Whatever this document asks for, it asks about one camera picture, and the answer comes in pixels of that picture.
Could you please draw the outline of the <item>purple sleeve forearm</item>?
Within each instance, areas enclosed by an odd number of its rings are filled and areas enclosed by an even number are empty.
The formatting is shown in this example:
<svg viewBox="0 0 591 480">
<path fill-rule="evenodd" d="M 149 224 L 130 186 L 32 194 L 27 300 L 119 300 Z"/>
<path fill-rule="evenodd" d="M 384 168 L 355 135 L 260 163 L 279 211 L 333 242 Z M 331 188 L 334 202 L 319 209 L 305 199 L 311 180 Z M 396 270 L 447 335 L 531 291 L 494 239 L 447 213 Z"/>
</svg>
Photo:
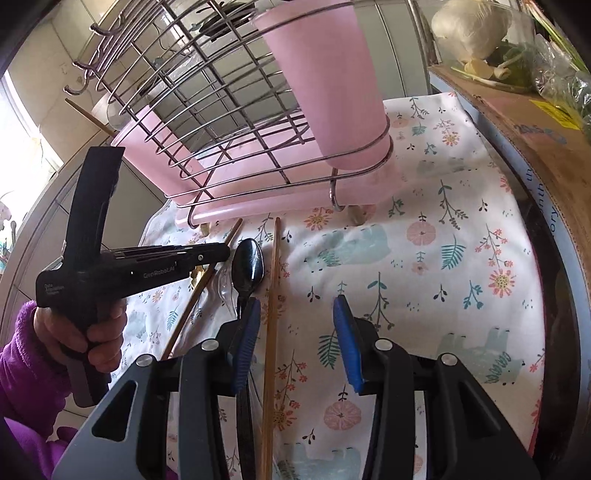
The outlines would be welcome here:
<svg viewBox="0 0 591 480">
<path fill-rule="evenodd" d="M 66 363 L 53 360 L 35 334 L 36 308 L 41 307 L 33 301 L 21 307 L 13 337 L 1 352 L 1 416 L 28 459 L 49 479 L 77 430 L 53 430 L 72 389 Z"/>
</svg>

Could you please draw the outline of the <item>person's left hand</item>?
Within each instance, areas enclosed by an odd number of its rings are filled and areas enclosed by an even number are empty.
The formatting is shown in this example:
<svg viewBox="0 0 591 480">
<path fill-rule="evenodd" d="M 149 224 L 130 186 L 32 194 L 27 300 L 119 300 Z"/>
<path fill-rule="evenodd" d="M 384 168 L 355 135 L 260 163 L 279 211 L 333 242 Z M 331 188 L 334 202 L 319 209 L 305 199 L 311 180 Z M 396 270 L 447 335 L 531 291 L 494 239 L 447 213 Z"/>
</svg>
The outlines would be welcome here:
<svg viewBox="0 0 591 480">
<path fill-rule="evenodd" d="M 121 360 L 122 333 L 127 323 L 126 300 L 103 303 L 97 307 L 97 313 L 99 321 L 82 333 L 64 315 L 50 308 L 36 308 L 34 331 L 50 357 L 59 364 L 64 365 L 68 359 L 62 351 L 67 347 L 85 353 L 97 371 L 111 373 Z"/>
</svg>

